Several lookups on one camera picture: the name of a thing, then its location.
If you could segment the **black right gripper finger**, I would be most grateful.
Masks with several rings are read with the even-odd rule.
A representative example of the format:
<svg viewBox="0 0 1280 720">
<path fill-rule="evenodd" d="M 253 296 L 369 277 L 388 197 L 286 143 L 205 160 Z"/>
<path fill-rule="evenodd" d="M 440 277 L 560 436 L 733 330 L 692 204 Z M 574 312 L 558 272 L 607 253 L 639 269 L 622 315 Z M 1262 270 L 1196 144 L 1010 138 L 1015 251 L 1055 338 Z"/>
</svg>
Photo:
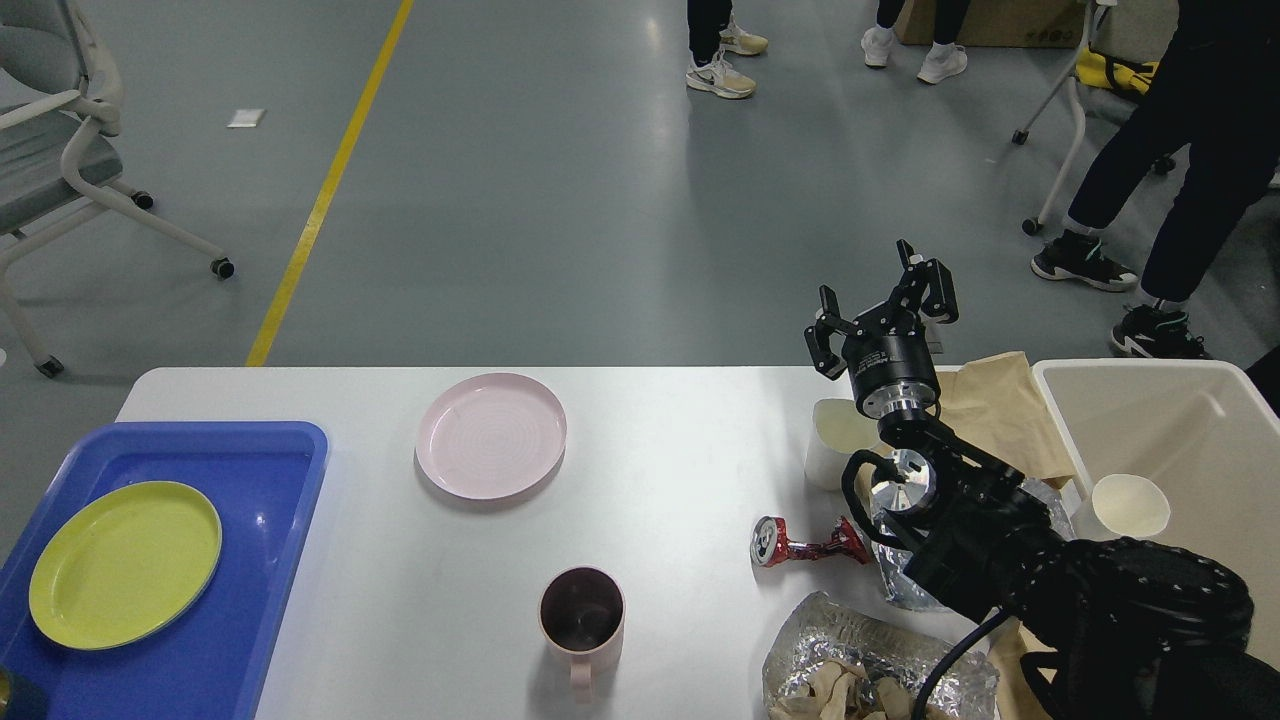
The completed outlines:
<svg viewBox="0 0 1280 720">
<path fill-rule="evenodd" d="M 805 328 L 805 343 L 814 369 L 827 379 L 837 380 L 847 370 L 849 363 L 842 354 L 833 351 L 832 338 L 837 334 L 858 337 L 861 328 L 841 316 L 838 299 L 831 287 L 820 284 L 818 293 L 819 309 L 814 322 Z"/>
<path fill-rule="evenodd" d="M 950 269 L 936 258 L 924 258 L 906 240 L 897 240 L 895 247 L 902 274 L 888 299 L 870 310 L 870 328 L 924 331 L 925 322 L 955 323 L 960 311 Z"/>
</svg>

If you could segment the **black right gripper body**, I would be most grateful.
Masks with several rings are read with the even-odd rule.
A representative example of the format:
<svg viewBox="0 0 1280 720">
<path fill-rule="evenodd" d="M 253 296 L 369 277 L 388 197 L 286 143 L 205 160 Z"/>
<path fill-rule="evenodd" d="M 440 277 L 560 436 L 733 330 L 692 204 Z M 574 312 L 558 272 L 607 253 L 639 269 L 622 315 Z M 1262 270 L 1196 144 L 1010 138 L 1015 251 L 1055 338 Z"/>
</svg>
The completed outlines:
<svg viewBox="0 0 1280 720">
<path fill-rule="evenodd" d="M 925 411 L 940 401 L 940 379 L 924 323 L 909 331 L 858 331 L 844 341 L 844 360 L 863 416 L 881 419 L 900 409 Z"/>
</svg>

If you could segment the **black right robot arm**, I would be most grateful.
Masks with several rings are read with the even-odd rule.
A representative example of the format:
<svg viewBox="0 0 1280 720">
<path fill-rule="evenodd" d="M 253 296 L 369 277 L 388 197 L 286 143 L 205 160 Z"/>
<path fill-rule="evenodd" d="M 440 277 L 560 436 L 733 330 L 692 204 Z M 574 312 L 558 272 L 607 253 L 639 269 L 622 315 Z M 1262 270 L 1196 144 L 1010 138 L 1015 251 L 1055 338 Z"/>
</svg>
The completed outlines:
<svg viewBox="0 0 1280 720">
<path fill-rule="evenodd" d="M 957 656 L 1015 618 L 1043 646 L 1021 674 L 1053 719 L 1275 719 L 1277 670 L 1245 650 L 1254 602 L 1221 562 L 1149 539 L 1066 539 L 1024 474 L 960 438 L 933 409 L 940 382 L 924 320 L 957 319 L 948 268 L 900 240 L 902 274 L 890 296 L 842 318 L 828 286 L 804 338 L 814 368 L 849 374 L 858 411 L 890 447 L 923 456 L 933 486 L 920 503 L 888 511 L 878 530 L 856 492 L 863 448 L 841 475 L 854 521 L 870 541 L 910 555 L 906 575 L 975 623 L 919 694 L 928 700 Z"/>
</svg>

